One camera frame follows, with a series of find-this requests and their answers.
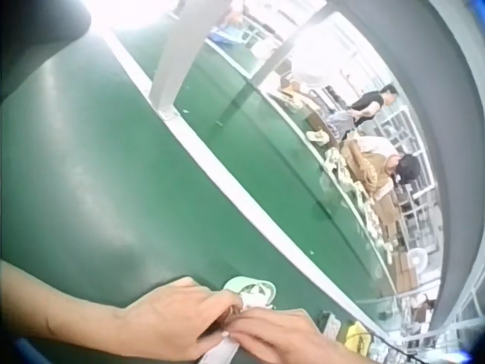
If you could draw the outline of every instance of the black cable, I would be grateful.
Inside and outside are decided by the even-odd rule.
[[[404,356],[405,356],[406,358],[408,358],[408,359],[412,359],[412,360],[414,360],[414,361],[416,361],[416,362],[419,362],[420,364],[429,364],[429,363],[427,363],[427,362],[424,362],[424,361],[423,361],[423,360],[421,360],[421,359],[418,359],[418,358],[416,357],[416,355],[415,355],[415,354],[408,354],[408,353],[406,353],[404,350],[401,350],[401,349],[399,349],[398,347],[395,347],[394,345],[389,344],[389,343],[388,343],[387,341],[385,341],[385,340],[384,340],[384,339],[383,339],[381,336],[376,335],[376,334],[372,334],[372,333],[370,333],[370,332],[360,332],[360,333],[358,333],[358,334],[353,334],[353,335],[351,335],[350,337],[346,337],[346,340],[350,340],[350,339],[352,339],[353,337],[356,337],[356,336],[365,336],[365,335],[368,335],[368,336],[372,337],[373,339],[374,339],[375,337],[376,337],[376,338],[378,338],[378,339],[379,339],[379,340],[381,340],[383,343],[385,343],[385,344],[386,344],[388,347],[390,347],[391,349],[394,349],[394,350],[395,350],[395,351],[397,351],[398,353],[401,353],[402,355],[404,355]]]

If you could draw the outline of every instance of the dark hair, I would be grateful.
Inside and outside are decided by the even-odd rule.
[[[398,184],[408,184],[418,178],[421,173],[421,165],[418,158],[411,154],[404,154],[396,166],[396,177],[399,176]]]
[[[380,93],[392,93],[393,95],[398,95],[397,89],[391,83],[382,88]]]

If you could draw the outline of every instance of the white shirt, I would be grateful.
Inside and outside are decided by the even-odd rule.
[[[357,136],[355,141],[357,142],[358,148],[363,153],[381,154],[386,158],[399,154],[397,149],[394,148],[393,144],[387,138],[383,138],[381,136]],[[385,195],[392,191],[393,188],[393,180],[389,178],[387,183],[377,190],[375,195],[376,201],[382,199]]]

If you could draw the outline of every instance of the yellow object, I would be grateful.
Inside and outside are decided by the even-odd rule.
[[[369,331],[360,322],[356,322],[347,331],[345,347],[354,353],[367,356],[371,342]]]

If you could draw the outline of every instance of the bright light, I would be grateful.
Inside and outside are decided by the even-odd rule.
[[[83,0],[96,21],[118,30],[146,27],[173,10],[177,0]]]

